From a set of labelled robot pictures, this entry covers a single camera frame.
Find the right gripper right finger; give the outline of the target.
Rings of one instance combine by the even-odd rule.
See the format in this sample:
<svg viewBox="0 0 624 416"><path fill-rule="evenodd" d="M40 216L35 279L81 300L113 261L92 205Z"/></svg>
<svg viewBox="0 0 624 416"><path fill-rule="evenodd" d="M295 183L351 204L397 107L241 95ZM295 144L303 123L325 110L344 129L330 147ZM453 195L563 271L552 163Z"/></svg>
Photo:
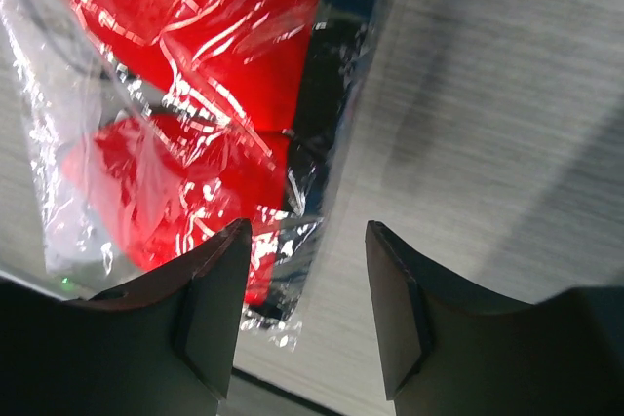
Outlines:
<svg viewBox="0 0 624 416"><path fill-rule="evenodd" d="M366 232L385 394L400 415L619 415L623 290L536 304L475 284L386 225Z"/></svg>

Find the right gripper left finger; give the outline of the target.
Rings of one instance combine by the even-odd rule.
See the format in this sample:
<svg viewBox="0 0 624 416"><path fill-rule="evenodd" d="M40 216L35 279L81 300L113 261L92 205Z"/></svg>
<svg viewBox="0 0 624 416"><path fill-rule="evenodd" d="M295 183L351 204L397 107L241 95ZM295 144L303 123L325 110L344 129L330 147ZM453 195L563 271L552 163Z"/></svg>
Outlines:
<svg viewBox="0 0 624 416"><path fill-rule="evenodd" d="M214 415L233 367L252 227L89 300L1 284L5 415Z"/></svg>

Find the red garment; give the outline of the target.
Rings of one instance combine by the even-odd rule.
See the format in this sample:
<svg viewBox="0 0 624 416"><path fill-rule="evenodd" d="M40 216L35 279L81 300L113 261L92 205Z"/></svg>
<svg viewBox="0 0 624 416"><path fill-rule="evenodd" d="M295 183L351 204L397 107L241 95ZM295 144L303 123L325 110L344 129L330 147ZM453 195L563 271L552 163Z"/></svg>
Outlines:
<svg viewBox="0 0 624 416"><path fill-rule="evenodd" d="M291 349L378 0L1 0L1 275L87 299L251 224Z"/></svg>

